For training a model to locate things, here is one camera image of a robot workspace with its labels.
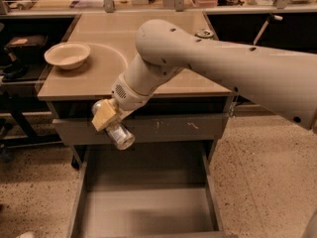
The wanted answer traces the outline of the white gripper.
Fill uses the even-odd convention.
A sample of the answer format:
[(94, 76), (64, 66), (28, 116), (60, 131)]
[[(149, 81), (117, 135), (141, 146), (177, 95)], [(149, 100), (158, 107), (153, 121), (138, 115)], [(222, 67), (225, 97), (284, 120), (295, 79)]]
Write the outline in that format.
[(121, 73), (111, 86), (112, 98), (97, 101), (92, 107), (92, 124), (100, 132), (118, 118), (124, 120), (143, 107), (152, 95), (141, 95), (132, 89)]

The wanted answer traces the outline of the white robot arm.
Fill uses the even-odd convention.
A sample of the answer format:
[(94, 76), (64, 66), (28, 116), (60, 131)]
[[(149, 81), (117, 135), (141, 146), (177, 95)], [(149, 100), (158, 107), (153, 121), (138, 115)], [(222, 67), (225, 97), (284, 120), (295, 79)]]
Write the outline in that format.
[(200, 39), (164, 20), (136, 33), (137, 55), (97, 104), (101, 131), (144, 106), (159, 86), (190, 69), (306, 130), (316, 129), (317, 56)]

